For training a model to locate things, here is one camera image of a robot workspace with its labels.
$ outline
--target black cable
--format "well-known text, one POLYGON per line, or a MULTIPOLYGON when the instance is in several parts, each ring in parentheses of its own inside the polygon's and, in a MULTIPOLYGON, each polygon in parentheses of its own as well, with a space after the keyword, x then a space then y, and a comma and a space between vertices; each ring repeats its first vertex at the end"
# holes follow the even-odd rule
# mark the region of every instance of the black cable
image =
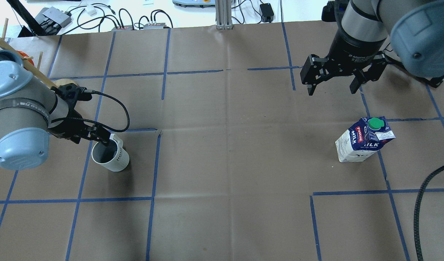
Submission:
POLYGON ((161 11, 161 10, 159 10, 159 11, 157 11, 157 12, 154 13, 154 21, 155 21, 155 22, 156 22, 156 15, 157 15, 158 13, 163 13, 164 15, 166 15, 167 18, 169 18, 170 26, 171 26, 172 28, 174 28, 174 23, 172 23, 172 19, 170 19, 170 16, 169 16, 166 12, 161 11))
POLYGON ((112 13, 113 15, 116 14, 116 12, 111 8, 110 5, 106 5, 106 4, 103 4, 103 3, 94 3, 94 4, 91 4, 91 5, 104 5, 105 7, 109 8, 109 10, 111 10, 111 13, 112 13))
POLYGON ((101 95, 101 96, 108 97, 109 99, 112 99, 115 102, 117 102, 118 104, 120 104, 122 106, 122 108, 124 109, 125 113, 126 113, 127 126, 124 129, 114 129, 114 128, 111 128, 111 127, 107 126, 106 124, 102 124, 102 123, 94 121, 94 120, 83 119, 83 118, 75 118, 75 117, 63 117, 63 118, 55 119, 55 120, 51 121, 51 123, 62 121, 62 120, 74 120, 74 121, 82 121, 82 122, 93 123, 93 124, 102 126, 102 127, 106 128, 106 129, 109 129, 112 132, 124 132, 124 131, 126 131, 129 128, 129 126, 130 126, 130 117, 129 117, 129 112, 127 111, 126 106, 122 102, 120 102, 118 99, 116 99, 116 98, 114 98, 112 96, 109 96, 107 94, 103 94, 100 91, 93 91, 93 90, 89 90, 89 91, 91 91, 91 94, 98 94, 98 95, 101 95))
MULTIPOLYGON (((104 18, 108 18, 108 17, 110 17, 110 16, 111 16, 111 17, 114 17, 114 18, 116 19, 117 24, 114 22, 114 20, 112 20, 112 22, 114 23, 114 28, 118 29, 117 25, 120 25, 120 23, 119 23, 119 20, 117 20, 117 18, 116 18, 115 16, 113 16, 112 14, 108 14, 108 15, 105 15, 104 18)), ((103 23, 103 22, 99 23, 99 26, 98 26, 98 33, 101 32, 101 24, 102 24, 102 23, 103 23)))
POLYGON ((82 14, 85 12, 85 9, 83 9, 79 14, 78 14, 78 16, 77 16, 77 25, 78 25, 78 27, 79 28, 82 28, 82 29, 85 29, 85 30, 91 30, 91 29, 95 29, 95 28, 97 28, 98 26, 100 26, 101 25, 101 23, 104 21, 104 17, 106 16, 106 13, 104 12, 104 10, 102 9, 102 8, 100 8, 100 7, 95 7, 96 9, 99 9, 99 10, 101 10, 102 12, 103 12, 103 19, 96 25, 96 26, 93 26, 92 28, 83 28, 81 25, 80 25, 80 22, 79 22, 79 20, 80 20, 80 17, 82 16, 82 14))
POLYGON ((115 16, 112 15, 112 14, 105 15, 104 17, 105 17, 105 18, 106 18, 106 17, 113 17, 113 18, 116 20, 116 22, 117 22, 117 24, 114 23, 114 27, 116 27, 116 29, 119 28, 120 22, 119 22, 119 19, 117 19, 117 17, 115 17, 115 16))
POLYGON ((393 49, 392 49, 391 51, 387 49, 388 46, 390 46, 390 44, 391 44, 391 43, 388 43, 388 44, 385 46, 385 48, 384 48, 383 50, 384 50, 384 51, 387 51, 387 52, 389 52, 389 53, 391 53, 391 52, 393 51, 393 49))
POLYGON ((439 169, 432 172, 424 182, 422 183, 419 193, 417 194, 416 206, 414 207, 414 242, 416 245, 417 259, 418 261, 424 261, 424 257, 422 256, 422 248, 420 246, 420 235, 419 235, 419 214, 420 214, 420 204, 422 203, 422 197, 424 196, 425 189, 427 188, 428 182, 444 171, 444 166, 439 167, 439 169))
POLYGON ((143 24, 141 23, 141 20, 142 20, 143 18, 146 18, 146 20, 147 20, 148 23, 149 23, 149 18, 148 18, 146 15, 144 15, 144 16, 140 17, 140 19, 138 20, 138 25, 143 25, 143 24))
POLYGON ((235 20, 237 20, 237 22, 238 22, 239 24, 242 24, 242 22, 240 22, 240 20, 238 20, 238 18, 237 18, 237 17, 235 17, 235 16, 232 16, 232 18, 233 18, 233 19, 235 19, 235 20))
MULTIPOLYGON (((112 13, 113 15, 116 14, 116 12, 111 8, 110 5, 106 5, 106 4, 103 4, 103 3, 94 3, 94 4, 91 4, 91 5, 104 5, 105 7, 109 8, 109 10, 111 10, 111 13, 112 13)), ((76 9, 78 9, 78 8, 82 8, 82 7, 86 7, 86 5, 78 5, 77 7, 73 8, 73 9, 71 9, 71 10, 67 10, 67 12, 68 12, 68 13, 71 13, 73 10, 76 10, 76 9)))
POLYGON ((251 2, 251 6, 252 6, 252 9, 260 16, 260 21, 259 22, 257 22, 257 24, 260 24, 261 22, 262 22, 262 14, 260 14, 255 8, 254 8, 254 5, 252 4, 252 0, 250 0, 250 2, 251 2))
POLYGON ((132 23, 132 30, 134 30, 135 27, 134 27, 134 25, 133 25, 133 18, 132 18, 132 15, 130 14, 130 12, 129 12, 127 9, 124 9, 124 8, 120 8, 120 9, 119 9, 119 20, 120 20, 120 24, 122 25, 122 28, 124 28, 124 23, 122 22, 122 18, 121 18, 121 16, 120 16, 120 12, 121 12, 122 10, 126 11, 127 14, 129 14, 129 16, 130 16, 130 21, 131 21, 131 23, 132 23))
POLYGON ((157 12, 157 11, 163 11, 164 12, 164 10, 160 10, 160 9, 152 10, 151 13, 149 14, 149 18, 151 19, 151 22, 153 21, 153 13, 157 12))
MULTIPOLYGON (((109 18, 109 17, 107 17, 107 16, 104 16, 104 17, 96 17, 96 18, 93 18, 93 19, 91 19, 91 20, 89 20, 89 21, 87 21, 87 22, 82 23, 81 25, 85 25, 85 24, 87 24, 87 23, 89 23, 89 22, 93 22, 93 21, 95 21, 95 20, 98 20, 98 19, 104 19, 104 18, 108 18, 108 19, 111 20, 114 24, 116 24, 112 18, 109 18)), ((67 34, 67 33, 70 33, 70 32, 72 32, 73 30, 76 30, 77 28, 79 28, 79 25, 76 26, 76 27, 74 27, 74 28, 72 28, 72 29, 69 30, 69 31, 66 31, 65 33, 62 33, 61 35, 65 35, 65 34, 67 34)))
POLYGON ((144 28, 144 24, 142 24, 142 23, 134 23, 134 25, 136 28, 138 28, 138 30, 142 30, 144 28))
POLYGON ((235 6, 235 7, 232 7, 232 9, 235 9, 235 8, 237 8, 237 7, 239 7, 240 5, 242 5, 244 2, 246 2, 246 1, 248 1, 248 0, 243 0, 243 2, 240 4, 240 1, 238 1, 238 5, 237 6, 235 6))
POLYGON ((245 20, 245 15, 243 14, 243 10, 242 10, 242 3, 240 4, 240 0, 238 0, 238 6, 240 7, 240 13, 242 13, 242 18, 243 18, 243 22, 242 24, 244 24, 246 22, 245 20))

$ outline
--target wooden stick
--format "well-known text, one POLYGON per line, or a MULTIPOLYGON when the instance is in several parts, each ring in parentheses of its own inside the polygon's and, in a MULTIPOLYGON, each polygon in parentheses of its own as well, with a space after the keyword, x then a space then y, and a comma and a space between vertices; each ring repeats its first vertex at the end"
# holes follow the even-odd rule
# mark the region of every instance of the wooden stick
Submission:
POLYGON ((1 35, 1 38, 3 38, 3 39, 6 38, 6 30, 8 29, 8 21, 9 21, 8 18, 6 18, 6 20, 4 20, 3 35, 1 35))
MULTIPOLYGON (((0 48, 4 49, 4 50, 8 50, 8 51, 12 51, 16 54, 18 54, 20 56, 20 58, 23 59, 23 56, 16 51, 14 48, 12 48, 12 46, 10 46, 8 43, 6 43, 4 41, 4 39, 2 39, 0 37, 0 48)), ((33 73, 33 75, 35 75, 38 79, 40 79, 40 81, 42 81, 44 84, 46 84, 48 86, 48 88, 50 88, 51 86, 54 87, 58 87, 56 84, 53 83, 53 81, 51 81, 48 77, 46 77, 40 70, 38 70, 35 66, 33 66, 29 61, 27 60, 22 60, 24 63, 24 67, 30 71, 31 73, 33 73)))
POLYGON ((40 65, 41 65, 41 58, 43 57, 43 52, 40 52, 40 56, 38 57, 38 64, 37 64, 37 69, 40 69, 40 65))

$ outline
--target light blue joint cap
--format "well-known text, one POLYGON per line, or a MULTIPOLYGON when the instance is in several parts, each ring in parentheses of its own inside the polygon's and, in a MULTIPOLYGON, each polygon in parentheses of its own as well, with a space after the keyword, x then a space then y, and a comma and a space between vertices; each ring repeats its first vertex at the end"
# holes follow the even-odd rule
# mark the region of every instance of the light blue joint cap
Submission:
POLYGON ((419 77, 444 75, 444 0, 410 11, 391 30, 391 46, 407 71, 419 77))
POLYGON ((22 89, 33 74, 12 61, 0 61, 0 98, 22 89))
POLYGON ((18 129, 0 139, 0 167, 24 170, 48 159, 49 134, 40 128, 18 129))

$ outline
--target carton label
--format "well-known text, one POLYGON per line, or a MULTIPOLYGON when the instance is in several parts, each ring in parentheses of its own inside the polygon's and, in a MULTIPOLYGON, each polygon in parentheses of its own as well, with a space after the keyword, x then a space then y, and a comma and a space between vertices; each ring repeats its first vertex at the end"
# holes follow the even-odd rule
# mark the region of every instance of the carton label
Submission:
POLYGON ((378 117, 385 125, 378 130, 368 126, 369 118, 361 118, 335 142, 340 162, 362 162, 396 138, 385 117, 378 117))

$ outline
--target power adapter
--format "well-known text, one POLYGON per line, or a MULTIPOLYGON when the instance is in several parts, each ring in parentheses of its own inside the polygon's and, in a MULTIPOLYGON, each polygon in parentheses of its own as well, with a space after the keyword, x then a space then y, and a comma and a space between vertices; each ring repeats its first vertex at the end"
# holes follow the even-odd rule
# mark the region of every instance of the power adapter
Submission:
POLYGON ((272 22, 274 20, 274 11, 270 3, 259 5, 259 13, 262 15, 262 22, 272 22))

